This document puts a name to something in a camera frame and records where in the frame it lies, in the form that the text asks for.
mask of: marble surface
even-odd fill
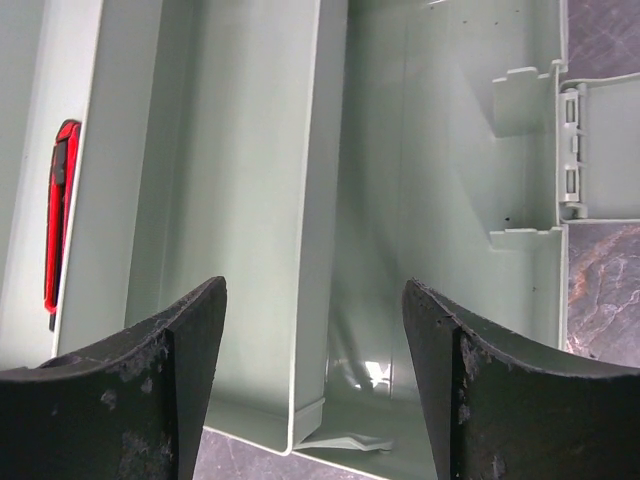
[[[640,71],[640,0],[569,0],[570,76]],[[640,224],[576,225],[569,234],[568,349],[640,367]],[[195,480],[363,480],[204,432]]]

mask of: red utility knife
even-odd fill
[[[69,221],[71,189],[78,157],[80,122],[66,120],[53,147],[49,177],[49,211],[47,216],[47,252],[44,273],[44,307],[50,314],[49,330],[56,325],[58,289],[62,270],[64,243]]]

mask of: black object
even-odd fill
[[[640,370],[528,340],[419,282],[404,324],[440,480],[640,479]]]
[[[0,478],[191,479],[226,303],[214,278],[98,343],[0,372]]]

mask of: storage bin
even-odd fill
[[[406,280],[564,348],[567,223],[640,218],[632,113],[616,115],[639,83],[561,83],[564,0],[90,3],[42,2],[42,31],[35,14],[24,30],[38,60],[13,84],[26,146],[3,192],[15,212],[0,218],[3,367],[97,341],[224,275],[205,428],[378,478],[435,478]],[[61,21],[56,8],[80,5],[93,23]],[[57,52],[77,29],[81,85],[62,102],[72,70]],[[51,334],[33,252],[68,117],[83,120],[82,147]],[[609,152],[613,168],[585,173]]]

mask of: hinge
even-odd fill
[[[587,86],[579,84],[560,94],[558,111],[558,201],[573,210],[574,218],[587,218],[585,202]]]

